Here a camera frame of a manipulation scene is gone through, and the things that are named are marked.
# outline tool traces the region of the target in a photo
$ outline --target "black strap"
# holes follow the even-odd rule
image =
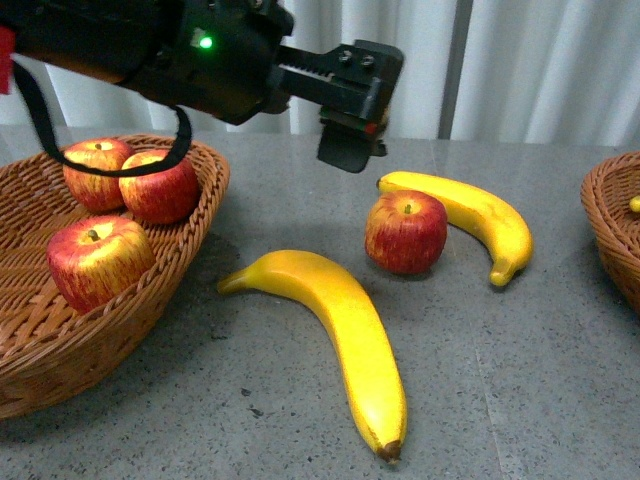
[[[27,105],[27,109],[31,115],[31,121],[38,134],[38,138],[40,138],[40,144],[44,151],[54,160],[80,172],[102,175],[104,177],[138,177],[150,173],[162,172],[180,163],[180,160],[184,158],[191,147],[191,124],[189,123],[189,117],[182,108],[172,106],[170,108],[173,109],[178,116],[178,132],[176,133],[176,139],[169,153],[167,153],[167,156],[163,160],[125,170],[102,170],[100,168],[88,167],[81,163],[72,162],[62,154],[56,144],[56,136],[51,126],[47,103],[38,86],[38,82],[36,82],[26,68],[15,61],[13,62],[13,77]]]

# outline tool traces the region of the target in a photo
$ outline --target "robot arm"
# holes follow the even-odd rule
[[[2,0],[0,25],[17,53],[234,125],[284,112],[291,96],[317,103],[318,158],[346,171],[385,154],[402,52],[283,46],[294,19],[277,0]]]

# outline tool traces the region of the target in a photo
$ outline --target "red tag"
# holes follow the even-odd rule
[[[11,79],[11,54],[16,48],[16,34],[0,25],[0,94],[9,94]]]

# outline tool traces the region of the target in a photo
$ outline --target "green led light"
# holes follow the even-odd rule
[[[198,45],[200,45],[200,48],[204,48],[204,49],[208,50],[211,47],[213,47],[213,38],[211,38],[211,37],[202,37],[200,39],[200,41],[198,42]]]

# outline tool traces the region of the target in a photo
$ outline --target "apple in basket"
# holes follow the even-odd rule
[[[162,148],[138,152],[122,169],[158,162],[168,152]],[[198,177],[188,156],[163,172],[120,178],[120,191],[129,211],[153,224],[166,225],[188,217],[200,199]]]
[[[64,151],[72,162],[102,170],[120,170],[135,151],[117,138],[95,138],[78,142]],[[64,181],[73,198],[92,213],[105,213],[124,206],[117,178],[79,172],[62,167]]]
[[[445,207],[426,193],[413,190],[383,193],[369,211],[365,251],[389,272],[426,272],[440,258],[446,240]]]
[[[80,220],[56,232],[47,244],[51,276],[81,314],[135,284],[155,261],[144,229],[117,215]]]

